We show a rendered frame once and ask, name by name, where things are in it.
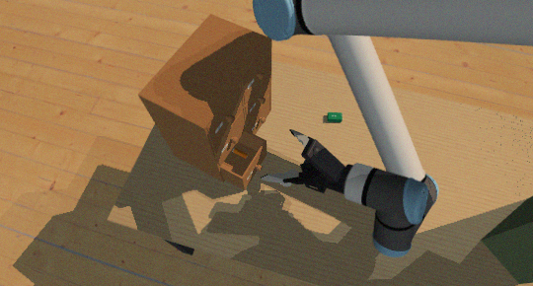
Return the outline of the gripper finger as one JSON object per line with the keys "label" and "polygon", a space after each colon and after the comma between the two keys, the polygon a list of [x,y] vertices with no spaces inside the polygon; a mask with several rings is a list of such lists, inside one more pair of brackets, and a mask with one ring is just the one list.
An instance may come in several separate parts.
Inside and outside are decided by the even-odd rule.
{"label": "gripper finger", "polygon": [[294,169],[289,170],[286,173],[276,173],[274,175],[267,174],[261,177],[261,179],[272,182],[280,182],[280,184],[282,184],[283,186],[291,186],[293,183],[304,184],[308,180],[313,180],[312,176],[307,176],[303,173],[298,173]]}
{"label": "gripper finger", "polygon": [[309,136],[306,136],[306,135],[304,135],[304,134],[302,134],[302,133],[300,133],[298,131],[292,130],[292,129],[290,129],[290,132],[293,134],[293,136],[298,138],[299,142],[301,142],[303,144],[304,148],[307,145],[308,141],[310,139],[313,139],[313,138],[311,138]]}

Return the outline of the brown wooden chest of drawers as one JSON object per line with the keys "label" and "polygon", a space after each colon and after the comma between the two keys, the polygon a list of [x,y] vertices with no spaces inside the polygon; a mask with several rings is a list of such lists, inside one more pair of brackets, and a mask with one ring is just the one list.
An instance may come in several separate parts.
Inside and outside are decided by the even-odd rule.
{"label": "brown wooden chest of drawers", "polygon": [[140,100],[176,157],[225,181],[214,149],[232,123],[214,148],[206,128],[240,85],[248,131],[253,118],[247,125],[242,80],[269,44],[271,110],[271,39],[212,14],[141,90]]}

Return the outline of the brown wooden drawer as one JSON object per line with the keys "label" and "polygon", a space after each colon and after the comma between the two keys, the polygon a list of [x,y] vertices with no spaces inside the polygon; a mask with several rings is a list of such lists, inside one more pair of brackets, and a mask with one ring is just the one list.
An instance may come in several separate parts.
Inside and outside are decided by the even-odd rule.
{"label": "brown wooden drawer", "polygon": [[266,97],[270,92],[270,72],[267,73],[266,77],[263,79],[259,87],[256,89],[254,94],[251,96],[247,104],[245,105],[247,125],[254,117],[258,109],[262,104],[265,103]]}
{"label": "brown wooden drawer", "polygon": [[[270,44],[242,80],[244,103],[248,101],[270,69]],[[261,74],[260,74],[261,73]]]}
{"label": "brown wooden drawer", "polygon": [[231,123],[234,122],[242,108],[241,89],[240,85],[238,85],[206,128],[213,148],[217,145]]}
{"label": "brown wooden drawer", "polygon": [[266,98],[265,103],[260,107],[250,124],[248,125],[248,131],[256,134],[262,123],[266,122],[266,117],[270,112],[270,95]]}
{"label": "brown wooden drawer", "polygon": [[219,166],[222,164],[234,144],[238,143],[239,137],[245,128],[244,112],[242,110],[214,149]]}
{"label": "brown wooden drawer", "polygon": [[[248,158],[233,153],[234,148],[248,154]],[[267,141],[245,130],[233,149],[220,170],[225,180],[246,190],[255,173],[263,167],[261,164],[267,155]]]}

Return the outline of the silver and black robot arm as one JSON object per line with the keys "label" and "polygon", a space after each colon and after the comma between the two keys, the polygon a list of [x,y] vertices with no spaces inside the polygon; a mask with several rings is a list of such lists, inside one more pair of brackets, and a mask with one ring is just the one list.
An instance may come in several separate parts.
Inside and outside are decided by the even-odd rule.
{"label": "silver and black robot arm", "polygon": [[375,209],[377,250],[404,256],[439,189],[421,166],[370,37],[533,46],[533,0],[253,0],[253,9],[273,40],[329,38],[387,171],[355,163],[344,197]]}

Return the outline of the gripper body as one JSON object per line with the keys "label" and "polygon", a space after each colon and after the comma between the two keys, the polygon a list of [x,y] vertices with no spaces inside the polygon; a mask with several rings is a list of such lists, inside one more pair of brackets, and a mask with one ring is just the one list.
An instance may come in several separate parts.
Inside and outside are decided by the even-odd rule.
{"label": "gripper body", "polygon": [[[312,179],[313,179],[313,180],[309,180],[308,182],[306,182],[305,186],[308,188],[317,190],[319,192],[322,192],[322,193],[325,192],[326,188],[344,193],[345,180],[352,166],[353,165],[350,165],[350,164],[345,166],[339,182],[331,182],[322,173],[320,173],[315,167],[313,167],[308,161],[305,160],[303,164],[300,164],[303,174],[307,176],[312,176]],[[317,187],[318,189],[310,187],[310,185]]]}

